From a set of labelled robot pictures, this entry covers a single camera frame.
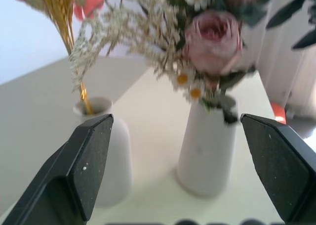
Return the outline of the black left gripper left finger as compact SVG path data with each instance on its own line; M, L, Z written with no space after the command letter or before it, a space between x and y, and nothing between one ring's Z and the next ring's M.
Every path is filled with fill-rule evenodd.
M113 115L106 114L76 127L45 161L3 224L86 224L102 183L113 122Z

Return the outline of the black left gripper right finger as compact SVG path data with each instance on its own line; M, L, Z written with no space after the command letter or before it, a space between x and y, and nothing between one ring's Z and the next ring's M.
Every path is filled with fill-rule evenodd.
M255 171L287 225L316 223L316 153L288 125L240 117Z

